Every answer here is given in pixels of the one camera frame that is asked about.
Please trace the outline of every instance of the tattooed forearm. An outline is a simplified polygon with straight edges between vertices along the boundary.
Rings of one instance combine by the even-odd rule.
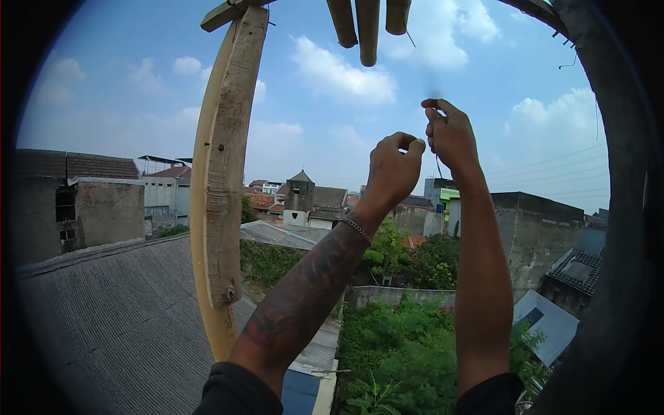
[[[265,297],[241,338],[261,348],[267,361],[290,364],[332,311],[368,247],[348,224],[337,225]]]

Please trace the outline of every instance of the bracelet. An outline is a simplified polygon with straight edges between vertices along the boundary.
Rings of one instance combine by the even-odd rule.
[[[364,229],[360,227],[357,223],[353,222],[352,220],[348,218],[343,218],[341,219],[341,222],[345,222],[353,227],[357,232],[360,232],[360,235],[364,236],[364,238],[367,240],[367,242],[370,244],[371,243],[371,237],[365,232]]]

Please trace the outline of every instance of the gray roof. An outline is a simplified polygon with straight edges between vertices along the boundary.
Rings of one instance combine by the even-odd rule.
[[[589,267],[590,272],[587,275],[587,278],[580,280],[571,276],[570,265],[574,262],[580,262],[581,264]],[[602,257],[599,255],[589,254],[578,249],[570,248],[565,255],[563,255],[551,268],[546,271],[548,276],[556,278],[564,283],[571,285],[572,287],[583,291],[588,295],[592,295],[595,292],[595,284],[597,282],[598,276],[600,274],[600,267],[602,266]]]
[[[140,178],[132,159],[34,149],[16,150],[14,174],[19,177],[61,179],[105,177],[136,180]]]
[[[336,187],[314,187],[313,205],[315,207],[342,208],[347,197],[348,190]]]
[[[298,249],[312,249],[317,242],[288,229],[276,226],[265,220],[243,223],[240,225],[240,238],[254,240],[264,244],[287,246]]]
[[[188,414],[214,363],[189,235],[70,252],[19,270],[47,363],[81,413]],[[255,305],[234,307],[240,329]],[[291,365],[331,370],[339,328],[325,324]]]
[[[297,180],[297,181],[310,181],[313,183],[313,180],[307,176],[307,173],[304,173],[304,170],[300,171],[298,174],[294,175],[291,177],[291,180]]]
[[[434,207],[431,199],[428,197],[424,196],[414,196],[410,195],[406,197],[400,205],[410,205],[410,206],[418,206],[418,207],[426,207],[426,208],[432,208]]]

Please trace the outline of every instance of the sky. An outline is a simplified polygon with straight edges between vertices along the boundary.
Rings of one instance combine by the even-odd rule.
[[[45,55],[18,147],[191,157],[228,27],[207,33],[200,23],[219,1],[83,4]],[[372,68],[357,46],[339,46],[325,2],[270,4],[275,25],[254,93],[247,183],[285,181],[304,168],[316,185],[358,191],[376,143],[396,131],[426,139],[420,102],[445,98],[471,120],[490,191],[523,191],[588,214],[608,208],[602,115],[562,36],[497,0],[418,0],[408,17],[413,47],[384,30],[381,3]],[[436,158],[426,152],[412,194],[432,176],[440,176]]]

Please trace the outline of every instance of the corrugated metal roof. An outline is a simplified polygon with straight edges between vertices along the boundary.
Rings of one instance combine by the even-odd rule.
[[[22,268],[30,324],[80,412],[185,414],[197,407],[214,359],[190,252],[184,234]],[[249,295],[236,303],[240,329],[255,308]],[[338,338],[339,328],[325,324],[290,369],[333,370]]]
[[[298,249],[312,249],[317,243],[295,232],[280,228],[264,220],[240,225],[240,238],[255,240],[264,244],[288,246]]]

